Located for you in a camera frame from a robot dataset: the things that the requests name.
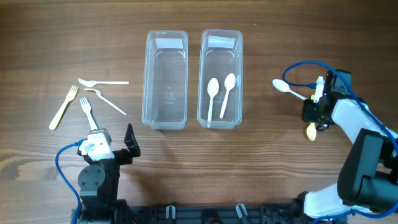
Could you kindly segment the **white fork straight handle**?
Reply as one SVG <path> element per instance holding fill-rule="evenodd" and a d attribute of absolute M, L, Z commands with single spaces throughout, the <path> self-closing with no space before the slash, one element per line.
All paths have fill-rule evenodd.
<path fill-rule="evenodd" d="M 78 82 L 86 87 L 93 87 L 95 85 L 128 85 L 127 81 L 96 81 L 96 80 L 83 80 L 78 78 Z"/>

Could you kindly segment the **white spoon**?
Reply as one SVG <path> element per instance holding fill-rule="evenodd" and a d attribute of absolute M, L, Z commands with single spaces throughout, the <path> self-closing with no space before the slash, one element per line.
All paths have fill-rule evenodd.
<path fill-rule="evenodd" d="M 223 118 L 225 110 L 226 110 L 226 105 L 228 103 L 228 97 L 229 97 L 229 92 L 235 87 L 236 85 L 236 76 L 233 73 L 230 73 L 224 80 L 224 86 L 226 88 L 226 93 L 224 96 L 223 104 L 221 106 L 221 111 L 220 111 L 220 119 Z"/>
<path fill-rule="evenodd" d="M 208 108 L 208 117 L 207 117 L 207 127 L 210 128 L 210 122 L 212 119 L 212 113 L 213 113 L 213 100 L 214 97 L 217 95 L 219 91 L 219 83 L 218 80 L 216 78 L 212 78 L 209 82 L 208 82 L 208 87 L 207 87 L 207 92 L 210 96 L 210 103 L 209 103 L 209 108 Z"/>
<path fill-rule="evenodd" d="M 280 92 L 291 93 L 291 94 L 295 95 L 296 97 L 300 98 L 301 100 L 306 100 L 307 99 L 303 95 L 291 90 L 289 85 L 283 80 L 273 79 L 272 84 Z"/>

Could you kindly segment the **light blue plastic fork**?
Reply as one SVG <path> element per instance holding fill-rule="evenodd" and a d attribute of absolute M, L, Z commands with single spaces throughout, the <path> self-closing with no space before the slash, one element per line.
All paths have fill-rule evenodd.
<path fill-rule="evenodd" d="M 88 118 L 88 122 L 90 124 L 91 130 L 98 129 L 95 119 L 93 118 L 93 115 L 91 114 L 92 108 L 91 108 L 89 101 L 85 97 L 82 97 L 82 98 L 80 98 L 80 104 L 81 104 L 83 112 L 86 114 L 86 116 Z"/>

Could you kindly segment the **white fork bent handle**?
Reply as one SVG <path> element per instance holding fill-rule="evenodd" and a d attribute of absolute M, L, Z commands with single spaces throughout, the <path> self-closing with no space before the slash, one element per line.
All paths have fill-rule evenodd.
<path fill-rule="evenodd" d="M 107 104 L 109 104 L 110 106 L 112 106 L 114 109 L 116 109 L 117 111 L 119 111 L 121 114 L 123 114 L 124 116 L 127 116 L 127 114 L 120 109 L 119 107 L 117 107 L 115 104 L 113 104 L 112 102 L 110 102 L 108 99 L 106 99 L 99 90 L 95 90 L 93 88 L 85 88 L 86 91 L 93 91 L 96 93 L 96 95 L 102 99 L 103 101 L 105 101 Z"/>

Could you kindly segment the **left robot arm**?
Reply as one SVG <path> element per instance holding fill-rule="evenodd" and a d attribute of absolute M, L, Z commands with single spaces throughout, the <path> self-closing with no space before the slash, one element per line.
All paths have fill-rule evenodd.
<path fill-rule="evenodd" d="M 90 131 L 78 147 L 78 155 L 88 163 L 78 175 L 81 205 L 74 223 L 138 223 L 127 202 L 118 199 L 120 167 L 132 164 L 141 155 L 131 124 L 124 137 L 125 149 L 112 151 L 107 129 Z"/>

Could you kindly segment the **yellow plastic fork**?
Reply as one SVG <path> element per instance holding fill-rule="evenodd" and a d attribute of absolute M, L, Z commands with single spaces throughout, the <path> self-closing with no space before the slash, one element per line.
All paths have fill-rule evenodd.
<path fill-rule="evenodd" d="M 60 109 L 57 111 L 56 115 L 54 116 L 53 120 L 49 124 L 49 129 L 54 130 L 57 128 L 65 110 L 68 104 L 73 101 L 78 93 L 78 87 L 76 85 L 73 85 L 68 94 L 66 95 L 65 101 L 61 105 Z"/>

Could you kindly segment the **yellow plastic spoon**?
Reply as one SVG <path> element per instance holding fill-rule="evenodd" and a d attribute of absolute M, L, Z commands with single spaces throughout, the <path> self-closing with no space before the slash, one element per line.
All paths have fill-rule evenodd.
<path fill-rule="evenodd" d="M 309 140 L 314 141 L 317 136 L 317 130 L 314 122 L 309 123 L 306 130 L 307 137 Z"/>

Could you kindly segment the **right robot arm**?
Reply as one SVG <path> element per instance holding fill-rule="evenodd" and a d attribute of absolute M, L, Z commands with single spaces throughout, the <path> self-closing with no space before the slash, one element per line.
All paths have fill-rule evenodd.
<path fill-rule="evenodd" d="M 311 99 L 303 102 L 302 120 L 325 131 L 338 125 L 352 148 L 337 183 L 316 192 L 303 192 L 295 201 L 297 217 L 313 223 L 338 222 L 351 214 L 383 218 L 397 212 L 397 134 L 385 134 L 371 118 L 368 106 L 349 92 L 351 73 L 328 71 L 319 77 Z"/>

